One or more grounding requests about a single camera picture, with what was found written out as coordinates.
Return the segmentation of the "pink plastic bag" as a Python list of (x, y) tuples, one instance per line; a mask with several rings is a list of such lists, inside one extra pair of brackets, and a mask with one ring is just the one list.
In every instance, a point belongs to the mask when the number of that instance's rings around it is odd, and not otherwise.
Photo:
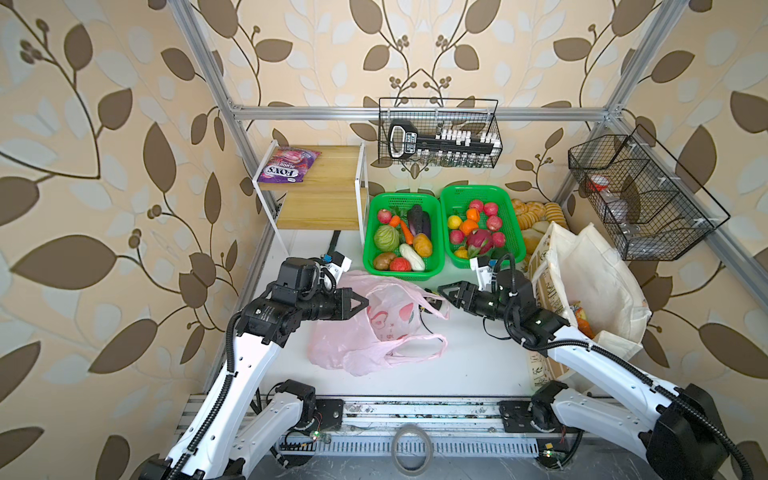
[(450, 319), (450, 306), (441, 296), (411, 282), (361, 271), (344, 274), (340, 285), (365, 296), (369, 306), (352, 319), (315, 325), (307, 349), (312, 364), (365, 376), (445, 353), (446, 337), (422, 325), (424, 313)]

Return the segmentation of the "pink dragon fruit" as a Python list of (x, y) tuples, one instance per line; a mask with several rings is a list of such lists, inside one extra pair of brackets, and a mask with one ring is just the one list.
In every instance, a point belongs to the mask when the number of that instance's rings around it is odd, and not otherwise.
[(483, 256), (494, 247), (492, 233), (488, 230), (477, 229), (466, 240), (466, 250), (469, 259)]

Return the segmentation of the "cream canvas tote bag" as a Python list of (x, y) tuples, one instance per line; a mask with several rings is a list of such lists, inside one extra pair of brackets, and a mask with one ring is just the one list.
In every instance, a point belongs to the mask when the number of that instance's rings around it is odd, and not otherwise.
[(651, 310), (642, 289), (593, 225), (574, 234), (550, 223), (528, 262), (538, 304), (577, 326), (570, 306), (580, 302), (601, 347), (629, 361), (642, 350)]

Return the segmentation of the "purple Fox's candy bag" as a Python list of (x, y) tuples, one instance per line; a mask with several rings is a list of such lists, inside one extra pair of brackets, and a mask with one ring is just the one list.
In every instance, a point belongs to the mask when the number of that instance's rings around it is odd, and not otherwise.
[(322, 155), (304, 148), (277, 148), (258, 176), (259, 183), (302, 183), (315, 161)]

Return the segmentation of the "orange Fox's candy bag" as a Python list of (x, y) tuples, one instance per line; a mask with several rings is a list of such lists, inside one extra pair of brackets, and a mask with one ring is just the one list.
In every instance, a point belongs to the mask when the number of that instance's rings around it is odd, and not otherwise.
[(575, 302), (570, 306), (571, 311), (576, 319), (577, 328), (579, 331), (587, 336), (589, 339), (595, 338), (595, 333), (591, 328), (585, 309), (580, 302)]

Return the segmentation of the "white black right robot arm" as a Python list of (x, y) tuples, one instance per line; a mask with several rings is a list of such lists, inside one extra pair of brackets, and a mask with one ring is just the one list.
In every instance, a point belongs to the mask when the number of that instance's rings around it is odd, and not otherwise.
[(440, 286), (438, 293), (459, 310), (501, 322), (509, 339), (568, 367), (611, 398), (605, 402), (551, 380), (531, 397), (533, 428), (597, 435), (644, 458), (662, 479), (712, 479), (727, 459), (736, 462), (742, 478), (754, 478), (709, 393), (659, 379), (599, 346), (541, 307), (521, 272), (492, 272), (487, 287), (460, 281)]

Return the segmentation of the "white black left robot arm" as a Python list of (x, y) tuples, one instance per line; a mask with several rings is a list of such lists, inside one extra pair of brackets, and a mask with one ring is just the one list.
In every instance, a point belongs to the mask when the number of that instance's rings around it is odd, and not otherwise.
[(246, 479), (278, 440), (311, 426), (313, 387), (288, 380), (249, 423), (243, 421), (271, 364), (302, 323), (349, 320), (368, 300), (338, 282), (351, 266), (334, 252), (286, 258), (276, 280), (229, 321), (225, 363), (189, 427), (163, 459), (142, 468), (143, 479)]

